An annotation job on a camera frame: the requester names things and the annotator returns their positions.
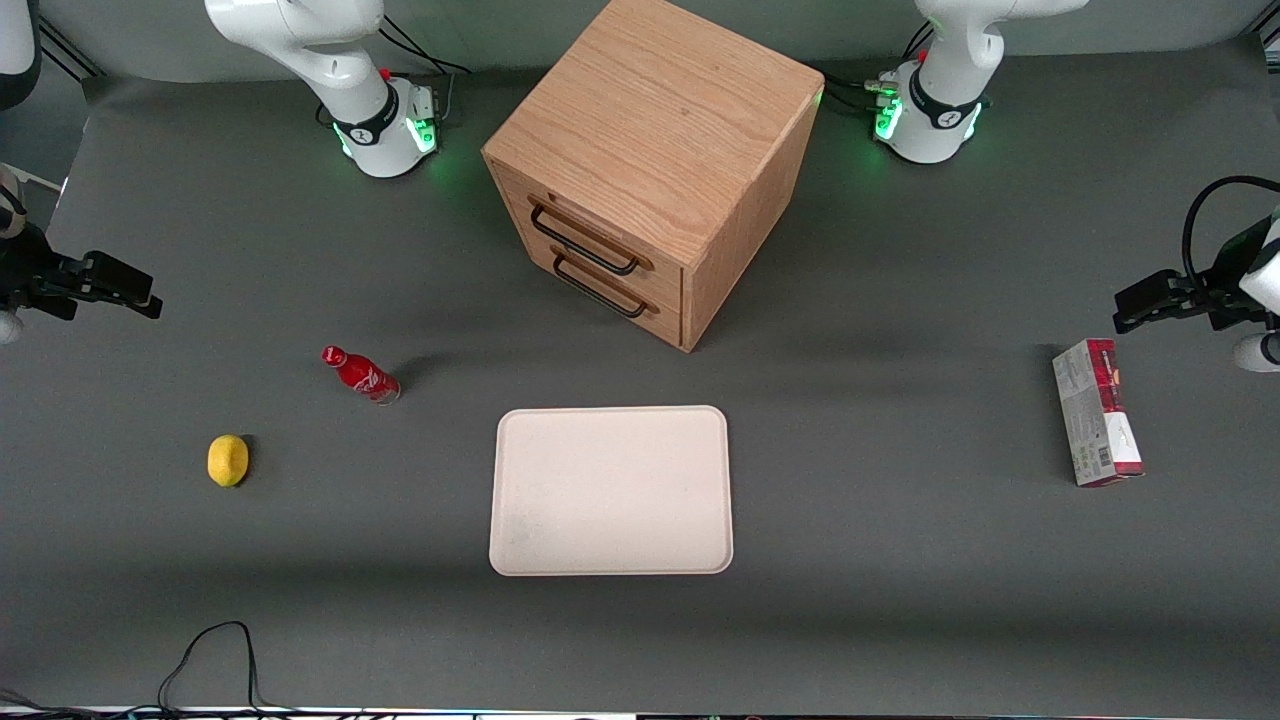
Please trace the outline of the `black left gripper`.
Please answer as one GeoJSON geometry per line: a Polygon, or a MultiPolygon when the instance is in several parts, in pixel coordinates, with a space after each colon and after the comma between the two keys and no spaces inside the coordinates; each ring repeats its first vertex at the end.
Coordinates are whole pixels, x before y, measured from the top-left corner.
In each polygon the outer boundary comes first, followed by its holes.
{"type": "Polygon", "coordinates": [[[1201,272],[1194,259],[1188,258],[1187,278],[1165,269],[1115,293],[1116,313],[1114,329],[1128,334],[1149,323],[1166,319],[1181,320],[1208,313],[1215,331],[1238,323],[1263,323],[1277,328],[1277,290],[1271,284],[1260,287],[1266,299],[1254,296],[1240,287],[1240,282],[1263,266],[1274,266],[1277,260],[1277,217],[1275,214],[1256,222],[1234,234],[1216,252],[1212,265],[1201,272]]]}

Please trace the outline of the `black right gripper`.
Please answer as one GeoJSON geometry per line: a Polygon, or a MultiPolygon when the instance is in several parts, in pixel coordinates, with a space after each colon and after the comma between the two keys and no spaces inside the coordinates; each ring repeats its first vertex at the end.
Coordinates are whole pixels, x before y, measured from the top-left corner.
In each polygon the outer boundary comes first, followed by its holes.
{"type": "Polygon", "coordinates": [[[81,302],[111,304],[156,320],[163,301],[152,293],[154,278],[101,251],[83,263],[52,249],[33,225],[8,231],[1,238],[1,310],[17,314],[27,307],[72,320],[81,302]]]}

